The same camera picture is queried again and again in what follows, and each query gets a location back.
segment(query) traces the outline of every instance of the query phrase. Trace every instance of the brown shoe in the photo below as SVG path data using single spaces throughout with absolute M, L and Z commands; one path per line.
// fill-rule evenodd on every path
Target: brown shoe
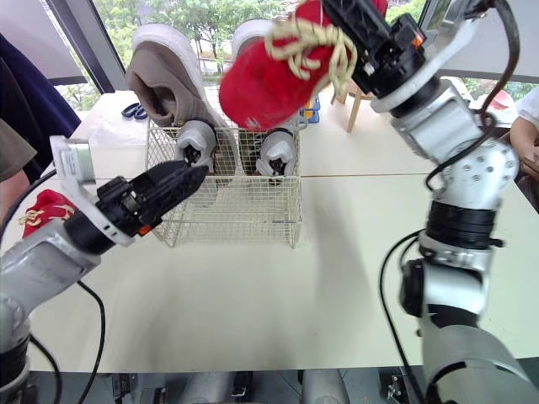
M 166 24 L 145 24 L 133 34 L 133 57 L 126 79 L 148 116 L 159 126 L 203 120 L 217 133 L 216 175 L 233 175 L 237 148 L 226 121 L 211 107 L 191 44 Z

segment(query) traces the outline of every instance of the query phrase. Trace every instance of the sleeve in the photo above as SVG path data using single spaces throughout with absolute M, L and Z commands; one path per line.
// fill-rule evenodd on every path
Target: sleeve
M 0 119 L 0 182 L 22 170 L 36 154 L 25 139 Z
M 516 110 L 521 118 L 530 121 L 539 131 L 539 87 L 535 87 L 516 103 Z

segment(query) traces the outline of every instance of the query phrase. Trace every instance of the white wire basket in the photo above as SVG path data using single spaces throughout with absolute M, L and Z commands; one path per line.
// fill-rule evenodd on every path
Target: white wire basket
M 297 159 L 291 176 L 265 177 L 255 174 L 256 154 L 247 153 L 261 132 L 238 129 L 222 114 L 218 86 L 206 87 L 206 96 L 230 124 L 216 128 L 217 138 L 233 136 L 236 151 L 217 144 L 216 173 L 208 175 L 200 189 L 163 217 L 153 232 L 174 247 L 185 242 L 287 242 L 296 246 L 302 224 L 300 142 L 293 136 Z M 181 128 L 159 127 L 149 120 L 147 128 L 147 169 L 174 158 L 176 138 Z

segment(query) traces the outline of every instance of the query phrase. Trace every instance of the robotic arm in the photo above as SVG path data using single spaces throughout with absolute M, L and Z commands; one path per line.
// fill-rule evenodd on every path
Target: robotic arm
M 2 256 L 0 282 L 0 402 L 20 402 L 29 373 L 28 316 L 97 267 L 115 244 L 129 245 L 161 223 L 161 217 L 202 184 L 206 166 L 163 162 L 131 181 L 117 177 L 92 197 L 88 144 L 51 138 L 56 170 L 77 210 L 54 220 Z
M 410 147 L 445 167 L 419 234 L 423 257 L 406 263 L 400 291 L 403 309 L 419 319 L 428 403 L 539 402 L 507 348 L 477 325 L 486 306 L 492 246 L 501 247 L 491 238 L 499 193 L 517 174 L 518 158 L 501 141 L 482 141 L 476 116 L 435 75 L 472 38 L 490 7 L 510 9 L 495 0 L 446 3 L 432 57 L 409 15 L 389 27 L 371 0 L 323 5 L 358 49 L 353 79 L 378 98 L 372 108 L 391 113 L 392 126 Z

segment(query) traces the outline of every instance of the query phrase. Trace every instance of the shoe lace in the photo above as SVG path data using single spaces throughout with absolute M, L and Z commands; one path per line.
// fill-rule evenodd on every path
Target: shoe lace
M 276 40 L 290 38 L 297 40 L 283 46 L 274 44 Z M 323 27 L 296 16 L 286 21 L 276 21 L 275 27 L 264 38 L 264 44 L 272 58 L 279 61 L 288 60 L 292 73 L 301 80 L 309 80 L 309 71 L 320 67 L 320 61 L 309 59 L 305 56 L 305 50 L 332 45 L 334 51 L 329 60 L 328 75 L 337 94 L 345 93 L 346 83 L 351 79 L 357 62 L 357 49 L 341 28 L 332 24 Z

